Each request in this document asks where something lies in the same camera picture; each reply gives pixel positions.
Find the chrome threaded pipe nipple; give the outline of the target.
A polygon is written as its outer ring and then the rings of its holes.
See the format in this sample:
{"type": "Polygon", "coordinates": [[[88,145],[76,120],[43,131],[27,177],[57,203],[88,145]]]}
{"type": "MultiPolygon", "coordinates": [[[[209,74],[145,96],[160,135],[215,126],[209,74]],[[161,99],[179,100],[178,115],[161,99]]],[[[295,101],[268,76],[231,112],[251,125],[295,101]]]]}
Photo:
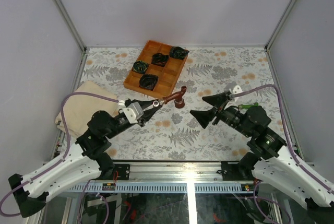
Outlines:
{"type": "Polygon", "coordinates": [[[166,104],[166,102],[165,102],[164,99],[156,99],[156,100],[153,100],[153,102],[152,102],[152,106],[154,108],[156,108],[156,107],[162,107],[165,104],[166,104]]]}

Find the brown water faucet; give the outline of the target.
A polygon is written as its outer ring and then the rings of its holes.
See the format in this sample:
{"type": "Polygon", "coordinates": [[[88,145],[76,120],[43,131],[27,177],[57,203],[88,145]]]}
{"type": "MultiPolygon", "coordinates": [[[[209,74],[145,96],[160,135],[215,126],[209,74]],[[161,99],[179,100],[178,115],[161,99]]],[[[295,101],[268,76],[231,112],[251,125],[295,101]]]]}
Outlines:
{"type": "Polygon", "coordinates": [[[183,95],[185,94],[187,90],[187,87],[186,86],[182,86],[180,91],[178,92],[175,92],[169,96],[166,96],[166,97],[163,97],[162,98],[162,101],[164,104],[167,104],[169,103],[170,101],[174,101],[174,106],[177,108],[177,109],[181,109],[185,106],[185,101],[183,99],[183,95]]]}

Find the green water faucet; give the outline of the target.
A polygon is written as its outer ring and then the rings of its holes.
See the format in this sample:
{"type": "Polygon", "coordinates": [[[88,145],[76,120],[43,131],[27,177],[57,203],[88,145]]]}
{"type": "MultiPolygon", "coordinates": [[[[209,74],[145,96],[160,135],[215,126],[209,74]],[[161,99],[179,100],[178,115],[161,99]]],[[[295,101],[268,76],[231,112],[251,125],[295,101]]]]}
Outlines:
{"type": "Polygon", "coordinates": [[[240,110],[248,110],[248,109],[251,108],[251,107],[257,107],[257,106],[259,106],[259,104],[258,104],[257,102],[255,102],[255,103],[253,103],[253,104],[240,104],[240,105],[238,106],[238,108],[239,108],[240,110]]]}

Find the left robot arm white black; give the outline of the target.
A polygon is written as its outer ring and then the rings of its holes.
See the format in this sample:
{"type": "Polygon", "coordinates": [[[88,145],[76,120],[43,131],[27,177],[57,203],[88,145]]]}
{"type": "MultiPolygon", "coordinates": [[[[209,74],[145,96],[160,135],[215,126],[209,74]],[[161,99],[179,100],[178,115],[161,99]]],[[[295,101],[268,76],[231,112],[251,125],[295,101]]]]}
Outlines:
{"type": "Polygon", "coordinates": [[[57,157],[33,172],[9,177],[18,214],[23,218],[36,214],[52,198],[80,182],[111,178],[114,164],[106,153],[110,140],[136,124],[144,126],[163,105],[158,99],[128,99],[115,117],[102,110],[94,113],[88,129],[77,139],[71,138],[57,157]]]}

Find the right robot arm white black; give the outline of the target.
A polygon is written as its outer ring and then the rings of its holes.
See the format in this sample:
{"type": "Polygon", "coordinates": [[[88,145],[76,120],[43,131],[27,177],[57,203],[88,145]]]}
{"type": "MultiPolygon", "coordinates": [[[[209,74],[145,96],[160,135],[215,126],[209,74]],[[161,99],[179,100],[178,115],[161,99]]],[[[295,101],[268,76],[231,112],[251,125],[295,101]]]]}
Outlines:
{"type": "Polygon", "coordinates": [[[243,96],[239,92],[223,92],[203,97],[212,105],[207,111],[191,110],[191,115],[206,128],[223,122],[243,136],[250,151],[239,161],[238,174],[243,179],[252,177],[280,190],[301,207],[316,223],[333,223],[333,183],[321,176],[293,150],[269,124],[271,119],[259,105],[242,113],[230,101],[243,96]]]}

